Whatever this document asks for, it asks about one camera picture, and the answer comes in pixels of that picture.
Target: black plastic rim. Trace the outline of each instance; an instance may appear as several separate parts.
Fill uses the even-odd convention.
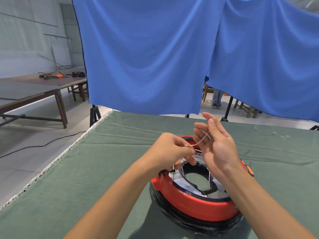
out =
[[[219,236],[234,229],[243,218],[242,214],[238,212],[235,217],[226,221],[212,222],[199,220],[182,213],[172,206],[162,193],[154,188],[152,182],[150,182],[150,194],[152,200],[158,204],[167,218],[187,231],[198,235]]]

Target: red robot vacuum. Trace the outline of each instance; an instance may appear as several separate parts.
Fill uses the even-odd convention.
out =
[[[193,137],[182,137],[196,144]],[[198,146],[195,166],[182,160],[180,170],[163,170],[150,182],[150,193],[161,211],[177,225],[199,235],[219,236],[235,228],[243,216],[221,183],[210,175]],[[245,170],[253,171],[241,161]],[[210,184],[208,190],[200,190],[186,175],[197,173]]]

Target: hand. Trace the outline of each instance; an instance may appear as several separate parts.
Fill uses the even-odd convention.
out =
[[[194,154],[194,148],[186,140],[165,132],[140,159],[151,166],[153,176],[156,177],[163,169],[171,171],[173,165],[175,169],[180,169],[181,158],[185,158],[191,165],[196,165]]]
[[[207,136],[200,142],[199,147],[208,169],[220,181],[230,170],[243,169],[243,167],[239,160],[236,144],[220,121],[207,112],[203,113],[203,117],[208,120],[208,125],[195,123],[194,140],[199,142],[205,136],[201,130],[209,131],[209,136],[212,139],[210,140]]]

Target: right hand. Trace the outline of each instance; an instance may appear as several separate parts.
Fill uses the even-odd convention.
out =
[[[203,117],[208,120],[208,125],[195,123],[194,140],[198,143],[205,136],[201,130],[209,132],[211,140],[206,136],[200,142],[199,147],[209,171],[217,180],[221,181],[228,172],[232,172],[234,169],[243,169],[243,167],[239,160],[236,144],[220,121],[207,112],[203,113]]]

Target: green tablecloth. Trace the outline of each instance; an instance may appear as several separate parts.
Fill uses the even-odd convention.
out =
[[[162,132],[192,135],[196,119],[113,112],[0,213],[0,238],[62,238]],[[256,180],[319,237],[319,132],[223,123]],[[119,238],[200,238],[170,222],[144,189]],[[256,238],[246,221],[220,238]]]

